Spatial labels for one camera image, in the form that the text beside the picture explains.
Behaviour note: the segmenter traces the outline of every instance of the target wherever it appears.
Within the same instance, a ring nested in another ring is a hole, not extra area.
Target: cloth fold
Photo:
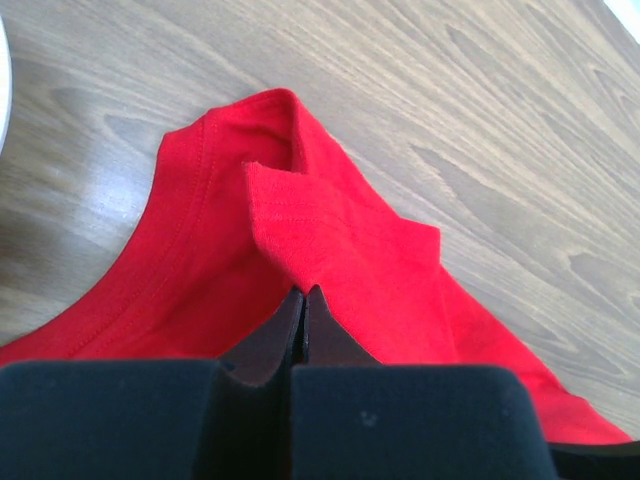
[[[439,230],[399,217],[284,89],[167,134],[114,265],[67,311],[2,347],[0,365],[217,357],[293,285],[316,284],[383,363],[503,366],[527,387],[547,440],[630,440],[460,287],[440,264]]]

